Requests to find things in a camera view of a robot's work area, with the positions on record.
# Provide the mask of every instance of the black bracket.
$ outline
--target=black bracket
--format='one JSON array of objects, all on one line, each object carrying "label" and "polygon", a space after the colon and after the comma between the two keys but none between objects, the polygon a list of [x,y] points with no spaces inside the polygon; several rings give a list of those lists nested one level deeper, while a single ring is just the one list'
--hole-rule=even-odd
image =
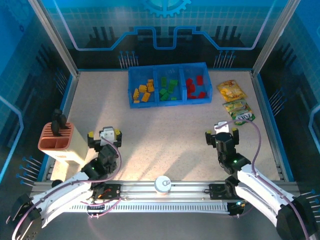
[{"label": "black bracket", "polygon": [[120,197],[121,184],[100,183],[94,187],[92,197],[95,200],[110,200]]},{"label": "black bracket", "polygon": [[242,200],[234,194],[229,196],[225,184],[209,184],[210,200]]}]

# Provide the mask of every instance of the green block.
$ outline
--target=green block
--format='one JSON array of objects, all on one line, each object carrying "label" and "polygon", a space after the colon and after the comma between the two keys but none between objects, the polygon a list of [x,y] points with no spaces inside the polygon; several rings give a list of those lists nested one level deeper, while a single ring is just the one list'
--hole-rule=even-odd
[{"label": "green block", "polygon": [[159,91],[159,94],[163,96],[163,95],[166,94],[166,92],[167,92],[167,89],[162,88],[162,89]]},{"label": "green block", "polygon": [[178,80],[170,80],[170,84],[173,84],[175,86],[178,85]]},{"label": "green block", "polygon": [[175,85],[173,85],[172,83],[169,84],[168,87],[168,93],[173,94],[175,90]]},{"label": "green block", "polygon": [[168,98],[169,98],[169,93],[165,93],[161,98],[160,98],[160,101],[166,101],[166,100],[168,100]]},{"label": "green block", "polygon": [[167,78],[165,76],[161,77],[161,87],[165,88],[167,86]]}]

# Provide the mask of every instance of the cable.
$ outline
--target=cable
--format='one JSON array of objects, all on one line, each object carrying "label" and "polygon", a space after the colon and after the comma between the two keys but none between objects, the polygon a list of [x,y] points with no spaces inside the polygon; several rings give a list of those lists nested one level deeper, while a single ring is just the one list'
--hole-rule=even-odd
[{"label": "cable", "polygon": [[85,201],[81,201],[80,203],[85,204],[85,205],[90,206],[90,207],[98,207],[98,206],[102,206],[102,205],[105,205],[107,203],[110,203],[113,200],[116,200],[116,199],[119,199],[119,198],[120,198],[119,196],[116,196],[116,197],[114,197],[112,199],[109,199],[109,200],[101,202],[101,203],[92,203],[92,204],[90,204],[90,203],[87,203]]},{"label": "cable", "polygon": [[[264,180],[261,176],[259,176],[259,174],[257,173],[256,169],[255,169],[255,162],[256,162],[256,159],[257,159],[257,156],[259,154],[259,151],[260,151],[260,148],[261,148],[261,133],[260,133],[260,130],[258,128],[258,126],[253,123],[252,121],[249,121],[249,120],[246,120],[246,119],[242,119],[241,121],[244,121],[244,122],[247,122],[247,123],[250,123],[254,126],[254,128],[256,129],[257,133],[258,133],[258,138],[259,138],[259,142],[258,142],[258,148],[256,150],[256,153],[253,157],[253,160],[252,160],[252,164],[251,164],[251,169],[252,169],[252,172],[254,173],[255,177],[258,178],[261,182],[263,182],[264,184],[266,184],[268,187],[270,187],[273,191],[275,191],[281,198],[283,198],[289,205],[290,207],[293,209],[296,217],[298,218],[299,220],[299,223],[301,225],[301,228],[302,228],[302,231],[303,231],[303,234],[305,236],[305,239],[306,240],[309,240],[310,237],[308,235],[308,231],[306,229],[306,226],[305,226],[305,223],[301,217],[301,215],[299,214],[298,210],[296,209],[296,207],[294,206],[294,204],[286,197],[284,196],[278,189],[276,189],[274,186],[272,186],[269,182],[267,182],[266,180]],[[239,122],[238,119],[235,119],[235,120],[231,120],[231,121],[228,121],[227,123],[221,125],[221,126],[218,126],[216,129],[220,129],[228,124],[231,124],[231,123],[234,123],[234,122]]]},{"label": "cable", "polygon": [[70,186],[70,185],[73,185],[73,184],[78,184],[78,183],[89,183],[89,184],[93,184],[93,183],[102,183],[102,182],[106,182],[110,179],[112,179],[115,175],[117,175],[120,171],[120,168],[121,168],[121,165],[122,165],[122,157],[121,157],[121,154],[118,150],[118,148],[113,144],[111,143],[110,141],[106,140],[104,137],[101,136],[101,139],[104,140],[107,144],[109,144],[115,151],[116,151],[116,154],[119,156],[119,167],[116,171],[116,173],[114,173],[112,176],[110,177],[107,177],[105,179],[99,179],[99,180],[75,180],[75,181],[71,181],[71,182],[68,182],[68,183],[65,183],[65,184],[62,184],[60,186],[58,186],[56,189],[52,190],[51,192],[49,192],[47,195],[45,195],[43,198],[41,198],[40,201],[36,202],[32,207],[30,207],[26,213],[22,216],[22,218],[20,219],[20,221],[17,223],[14,231],[13,231],[13,234],[12,234],[12,240],[16,240],[16,235],[17,235],[17,232],[19,230],[19,228],[21,227],[22,223],[24,222],[24,220],[27,218],[28,214],[33,211],[40,203],[43,203],[45,201],[45,199],[47,199],[48,197],[50,197],[52,194],[56,193],[57,191],[67,187],[67,186]]},{"label": "cable", "polygon": [[87,214],[88,214],[91,218],[97,218],[97,219],[98,219],[98,218],[106,215],[107,213],[111,212],[111,211],[120,203],[120,201],[121,201],[121,198],[119,198],[119,200],[118,200],[115,204],[113,204],[112,207],[110,207],[107,211],[105,211],[105,212],[103,212],[103,213],[96,214],[96,215],[90,215],[90,214],[87,212]]}]

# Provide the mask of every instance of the blue bin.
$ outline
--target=blue bin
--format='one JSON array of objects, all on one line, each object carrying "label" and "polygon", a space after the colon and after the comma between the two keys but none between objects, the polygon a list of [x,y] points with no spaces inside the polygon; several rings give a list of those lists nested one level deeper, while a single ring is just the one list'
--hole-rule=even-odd
[{"label": "blue bin", "polygon": [[[199,63],[183,63],[183,64],[168,64],[154,66],[133,66],[128,70],[128,97],[130,108],[150,108],[163,106],[176,106],[188,104],[205,104],[212,101],[212,85],[209,77],[207,65],[205,62]],[[197,76],[202,76],[203,85],[197,85]],[[166,77],[166,87],[162,87],[162,78]],[[198,96],[200,92],[205,92],[205,98],[187,99],[186,80],[192,79],[195,85],[194,96]],[[133,95],[135,89],[140,85],[146,85],[148,79],[153,79],[154,92],[151,93],[148,102],[141,102],[143,93],[140,93],[140,103],[134,103]],[[168,90],[171,80],[178,80],[177,86],[174,87],[173,93],[169,95],[166,101],[161,101],[159,91],[163,88]]]},{"label": "blue bin", "polygon": [[[195,85],[195,92],[192,93],[194,96],[198,96],[200,92],[205,92],[204,98],[197,99],[186,99],[186,104],[206,104],[212,101],[212,85],[209,77],[207,65],[205,62],[199,63],[186,63],[182,64],[183,77],[185,81],[187,79],[192,79]],[[197,76],[202,76],[203,85],[197,85]]]},{"label": "blue bin", "polygon": [[[158,82],[158,91],[165,88],[168,89],[171,80],[178,80],[178,85],[174,87],[173,93],[169,95],[168,100],[161,101],[161,96],[159,97],[158,106],[175,106],[183,105],[184,100],[187,97],[186,82],[181,81],[182,79],[182,66],[180,64],[169,64],[169,65],[158,65],[156,66],[156,76]],[[162,87],[161,78],[166,78],[166,87]]]},{"label": "blue bin", "polygon": [[[157,77],[156,68],[154,66],[136,66],[129,68],[129,84],[128,84],[128,96],[130,108],[150,108],[158,106],[159,92],[156,91]],[[144,94],[139,94],[138,100],[140,103],[134,103],[134,92],[135,89],[139,89],[140,85],[147,85],[148,79],[153,79],[154,92],[151,92],[148,102],[142,102],[141,99]]]}]

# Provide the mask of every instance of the speckled tabletop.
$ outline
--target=speckled tabletop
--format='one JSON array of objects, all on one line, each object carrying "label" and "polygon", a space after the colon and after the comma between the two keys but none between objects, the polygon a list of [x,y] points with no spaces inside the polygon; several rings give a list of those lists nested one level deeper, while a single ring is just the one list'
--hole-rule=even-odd
[{"label": "speckled tabletop", "polygon": [[[216,86],[236,80],[247,94],[247,103],[256,116],[262,145],[256,166],[271,180],[279,180],[275,160],[261,116],[249,72],[210,71],[213,97],[210,104],[130,109],[128,72],[82,72],[72,102],[68,121],[80,134],[94,131],[95,139],[103,127],[122,131],[122,168],[114,180],[153,181],[166,175],[176,181],[224,180],[228,177],[218,164],[217,151],[208,146],[205,132],[214,124],[231,119]],[[240,144],[236,147],[249,160],[258,146],[258,135],[251,124],[239,126]],[[89,162],[95,156],[90,149]],[[52,180],[65,180],[82,166],[56,161]]]}]

